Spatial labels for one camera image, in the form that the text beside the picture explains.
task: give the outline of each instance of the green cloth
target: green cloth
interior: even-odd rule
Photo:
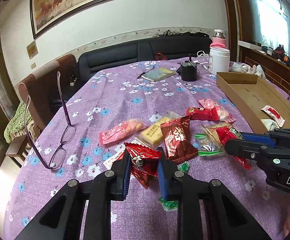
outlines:
[[[22,131],[24,126],[24,114],[25,114],[25,103],[23,101],[20,102],[18,109],[16,110],[16,113],[14,117],[11,119],[7,127],[4,131],[4,137],[6,139],[7,143],[11,142],[11,133]],[[26,116],[26,125],[32,120],[31,114],[28,112]]]

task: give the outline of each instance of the cardboard box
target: cardboard box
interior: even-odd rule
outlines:
[[[290,128],[290,103],[262,77],[253,74],[217,72],[216,84],[235,104],[254,133],[268,132],[261,121],[271,119],[261,110],[266,105],[275,108],[286,120],[282,128]]]

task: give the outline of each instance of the eyeglasses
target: eyeglasses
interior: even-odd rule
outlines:
[[[66,122],[67,122],[67,127],[66,127],[66,129],[61,137],[60,145],[56,149],[56,151],[53,153],[52,158],[51,158],[49,163],[47,163],[45,161],[45,159],[42,157],[42,155],[39,153],[38,149],[36,148],[36,146],[33,142],[33,139],[30,136],[30,133],[27,129],[26,114],[27,114],[28,108],[29,108],[30,103],[31,103],[30,96],[27,96],[25,115],[24,115],[25,132],[26,132],[27,138],[29,139],[30,145],[32,146],[34,152],[36,153],[37,157],[40,159],[40,161],[42,162],[44,167],[49,169],[49,170],[56,170],[56,169],[59,169],[61,167],[61,165],[64,162],[65,156],[66,156],[66,150],[63,148],[63,146],[72,140],[72,138],[74,137],[75,132],[76,132],[76,127],[73,126],[70,122],[68,111],[66,108],[66,104],[65,104],[64,99],[63,99],[63,95],[61,92],[61,85],[60,85],[60,76],[61,76],[60,72],[57,72],[58,91],[60,92],[60,97],[61,97],[61,101],[62,101],[64,113],[65,113],[65,118],[66,118]]]

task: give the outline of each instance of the floral tablecloth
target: floral tablecloth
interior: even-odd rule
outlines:
[[[199,99],[211,98],[232,113],[238,130],[252,132],[235,105],[216,86],[216,77],[202,66],[199,66],[200,75],[196,82],[183,82],[179,75],[159,82],[137,79],[139,74],[153,66],[176,70],[177,63],[185,59],[139,62],[100,71],[93,76],[67,103],[71,122],[77,131],[72,141],[64,146],[67,154],[62,168],[56,172],[45,169],[33,150],[27,156],[6,208],[4,239],[14,239],[68,180],[83,182],[105,171],[103,162],[120,151],[124,141],[106,148],[99,145],[98,134],[124,120],[140,118],[151,125],[167,111],[184,115],[188,107],[200,106]],[[287,98],[285,92],[277,89]],[[214,122],[191,121],[194,146],[193,135],[201,132],[201,124]],[[61,108],[36,142],[47,161],[59,146],[65,128],[66,120]],[[125,141],[130,142],[133,138],[127,137]],[[283,238],[288,204],[286,193],[268,186],[263,171],[256,166],[247,171],[228,155],[196,157],[188,163],[192,177],[203,181],[220,179],[272,239]],[[165,212],[157,202],[158,198],[157,180],[145,190],[132,177],[126,201],[112,202],[111,205],[112,239],[176,239],[177,212]]]

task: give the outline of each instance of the floor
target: floor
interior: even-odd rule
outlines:
[[[0,167],[0,237],[3,237],[3,222],[10,194],[20,168],[6,156]]]

